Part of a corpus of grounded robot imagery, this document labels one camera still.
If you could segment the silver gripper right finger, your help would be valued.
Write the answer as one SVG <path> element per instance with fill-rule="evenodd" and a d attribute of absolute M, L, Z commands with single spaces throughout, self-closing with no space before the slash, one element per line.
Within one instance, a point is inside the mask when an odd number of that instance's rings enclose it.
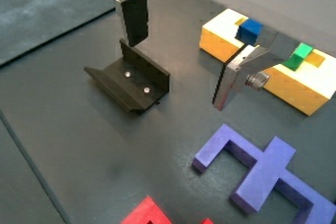
<path fill-rule="evenodd" d="M 244 44 L 234 54 L 232 59 L 223 66 L 212 104 L 222 110 L 230 91 L 246 84 L 260 89 L 268 81 L 263 71 L 286 61 L 283 50 L 286 36 L 279 32 L 262 36 L 262 44 L 256 46 Z"/>

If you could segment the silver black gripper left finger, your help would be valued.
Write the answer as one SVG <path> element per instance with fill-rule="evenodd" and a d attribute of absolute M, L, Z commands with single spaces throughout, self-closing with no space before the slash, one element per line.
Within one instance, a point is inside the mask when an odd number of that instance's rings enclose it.
<path fill-rule="evenodd" d="M 116 0 L 116 9 L 124 25 L 127 44 L 135 47 L 148 38 L 147 0 Z"/>

